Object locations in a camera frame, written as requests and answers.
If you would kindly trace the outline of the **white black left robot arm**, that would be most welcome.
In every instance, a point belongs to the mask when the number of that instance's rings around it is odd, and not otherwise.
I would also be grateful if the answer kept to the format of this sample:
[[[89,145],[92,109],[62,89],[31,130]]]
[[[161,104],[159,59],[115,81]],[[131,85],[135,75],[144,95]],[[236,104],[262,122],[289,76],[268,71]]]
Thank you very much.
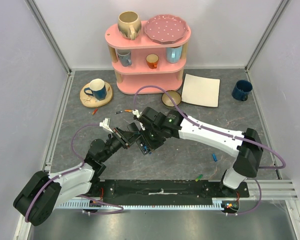
[[[115,127],[107,140],[91,142],[85,159],[77,166],[51,174],[36,172],[13,201],[13,207],[27,223],[38,226],[68,200],[84,194],[96,196],[100,185],[94,180],[105,170],[105,161],[120,148],[128,149],[140,136],[138,129],[124,131]]]

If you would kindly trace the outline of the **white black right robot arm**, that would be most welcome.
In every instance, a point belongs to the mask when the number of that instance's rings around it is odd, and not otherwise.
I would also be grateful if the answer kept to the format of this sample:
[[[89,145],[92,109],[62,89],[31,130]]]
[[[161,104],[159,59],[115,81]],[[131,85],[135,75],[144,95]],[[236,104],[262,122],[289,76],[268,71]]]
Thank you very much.
[[[142,112],[133,110],[134,119],[142,128],[146,148],[154,151],[168,138],[191,140],[219,149],[235,158],[231,168],[221,178],[219,191],[225,197],[232,196],[240,184],[258,173],[264,149],[258,133],[227,130],[201,122],[177,110],[168,114],[146,107]]]

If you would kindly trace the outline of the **black remote control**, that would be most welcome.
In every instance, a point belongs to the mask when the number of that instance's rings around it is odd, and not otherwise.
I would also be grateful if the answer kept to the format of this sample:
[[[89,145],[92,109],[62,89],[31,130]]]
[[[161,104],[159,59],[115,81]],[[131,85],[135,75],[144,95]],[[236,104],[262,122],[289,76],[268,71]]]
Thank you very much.
[[[133,132],[138,138],[135,140],[135,143],[137,144],[137,146],[139,147],[140,151],[142,152],[143,155],[151,155],[152,151],[150,150],[150,152],[148,154],[145,153],[143,146],[146,145],[148,147],[148,145],[146,144],[146,140],[143,136],[143,129],[142,128],[138,128],[137,125],[133,122],[131,124],[129,124],[127,126],[128,130],[130,132]]]

